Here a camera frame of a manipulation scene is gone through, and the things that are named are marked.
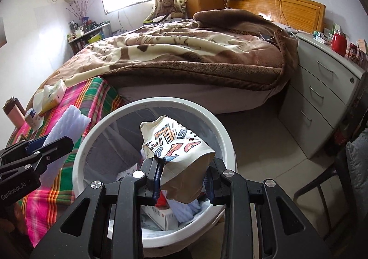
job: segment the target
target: red jar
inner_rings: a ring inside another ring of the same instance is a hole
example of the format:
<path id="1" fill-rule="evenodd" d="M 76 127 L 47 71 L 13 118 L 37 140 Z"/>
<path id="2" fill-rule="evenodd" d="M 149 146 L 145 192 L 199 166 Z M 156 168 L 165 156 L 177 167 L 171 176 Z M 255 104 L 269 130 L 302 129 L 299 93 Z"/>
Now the red jar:
<path id="1" fill-rule="evenodd" d="M 345 56 L 346 47 L 347 47 L 346 38 L 343 36 L 343 34 L 340 31 L 337 31 L 332 38 L 332 43 L 331 43 L 332 50 L 334 52 L 337 52 L 341 56 Z"/>

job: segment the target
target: patterned blanket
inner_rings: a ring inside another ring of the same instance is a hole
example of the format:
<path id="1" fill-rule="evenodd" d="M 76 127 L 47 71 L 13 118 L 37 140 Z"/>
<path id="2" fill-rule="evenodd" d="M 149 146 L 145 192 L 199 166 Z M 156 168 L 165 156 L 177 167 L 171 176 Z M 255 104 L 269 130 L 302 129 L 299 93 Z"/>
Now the patterned blanket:
<path id="1" fill-rule="evenodd" d="M 89 79 L 67 89 L 61 103 L 45 113 L 43 126 L 38 131 L 33 132 L 27 124 L 15 130 L 9 139 L 8 146 L 17 142 L 22 134 L 27 139 L 47 135 L 71 104 L 79 108 L 82 114 L 90 117 L 91 123 L 75 144 L 51 189 L 37 189 L 20 201 L 28 234 L 34 246 L 74 201 L 72 168 L 83 138 L 103 117 L 124 105 L 122 98 L 108 85 L 107 81 L 100 77 Z"/>
<path id="2" fill-rule="evenodd" d="M 259 91 L 286 83 L 294 73 L 297 40 L 261 16 L 240 9 L 213 10 L 194 19 L 144 25 L 92 43 L 40 88 L 60 78 L 70 87 L 103 75 L 116 88 L 189 83 Z"/>

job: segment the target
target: colorful striped cloth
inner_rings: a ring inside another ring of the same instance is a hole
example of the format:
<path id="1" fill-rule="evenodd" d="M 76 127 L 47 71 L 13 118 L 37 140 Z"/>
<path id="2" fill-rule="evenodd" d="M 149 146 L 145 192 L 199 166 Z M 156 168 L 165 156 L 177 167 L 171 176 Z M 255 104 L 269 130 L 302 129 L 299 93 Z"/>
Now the colorful striped cloth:
<path id="1" fill-rule="evenodd" d="M 72 169 L 81 141 L 103 117 L 124 105 L 122 98 L 108 85 L 107 81 L 100 77 L 89 79 L 67 89 L 61 103 L 45 113 L 43 126 L 38 131 L 33 132 L 27 124 L 19 130 L 16 129 L 9 139 L 8 146 L 19 141 L 22 134 L 27 139 L 40 138 L 49 134 L 71 104 L 79 108 L 82 114 L 90 117 L 91 123 L 75 144 L 51 189 L 37 189 L 20 201 L 29 238 L 34 246 L 74 201 Z"/>

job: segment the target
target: teddy bear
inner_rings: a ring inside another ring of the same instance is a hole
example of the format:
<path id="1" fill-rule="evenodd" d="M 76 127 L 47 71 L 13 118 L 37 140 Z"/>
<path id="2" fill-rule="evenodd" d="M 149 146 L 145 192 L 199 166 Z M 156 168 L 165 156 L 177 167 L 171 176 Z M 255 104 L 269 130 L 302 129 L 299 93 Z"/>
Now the teddy bear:
<path id="1" fill-rule="evenodd" d="M 156 17 L 171 14 L 171 18 L 184 18 L 183 12 L 178 6 L 175 6 L 176 0 L 160 0 L 160 3 L 161 7 Z"/>

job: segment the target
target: drawer handle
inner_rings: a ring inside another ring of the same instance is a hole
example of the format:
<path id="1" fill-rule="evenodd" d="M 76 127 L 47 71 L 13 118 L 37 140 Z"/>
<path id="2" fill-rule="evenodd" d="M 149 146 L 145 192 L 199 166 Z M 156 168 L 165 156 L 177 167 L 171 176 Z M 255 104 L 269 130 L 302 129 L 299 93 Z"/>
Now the drawer handle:
<path id="1" fill-rule="evenodd" d="M 305 113 L 303 113 L 303 111 L 302 111 L 302 110 L 300 110 L 300 112 L 303 114 L 303 116 L 305 116 L 309 121 L 311 121 L 311 122 L 312 122 L 312 119 L 308 118 L 308 117 L 306 116 L 306 114 L 305 114 Z"/>
<path id="2" fill-rule="evenodd" d="M 333 70 L 328 69 L 324 64 L 322 64 L 320 61 L 317 61 L 318 65 L 321 65 L 323 68 L 325 68 L 327 71 L 330 71 L 331 73 L 334 73 Z"/>
<path id="3" fill-rule="evenodd" d="M 311 86 L 309 86 L 309 89 L 311 89 L 314 93 L 316 93 L 316 94 L 317 94 L 319 97 L 321 97 L 322 99 L 324 98 L 324 96 L 322 96 L 322 95 L 318 94 L 315 90 L 313 90 Z"/>

